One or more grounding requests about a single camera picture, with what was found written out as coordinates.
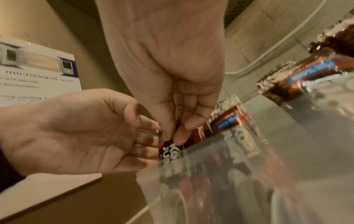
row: vent grille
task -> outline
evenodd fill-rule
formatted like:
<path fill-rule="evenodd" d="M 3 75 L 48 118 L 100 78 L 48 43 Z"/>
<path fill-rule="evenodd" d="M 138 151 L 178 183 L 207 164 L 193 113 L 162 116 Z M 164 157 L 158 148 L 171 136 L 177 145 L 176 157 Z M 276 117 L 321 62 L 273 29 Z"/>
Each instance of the vent grille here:
<path fill-rule="evenodd" d="M 227 27 L 253 0 L 230 0 L 225 13 L 224 26 Z"/>

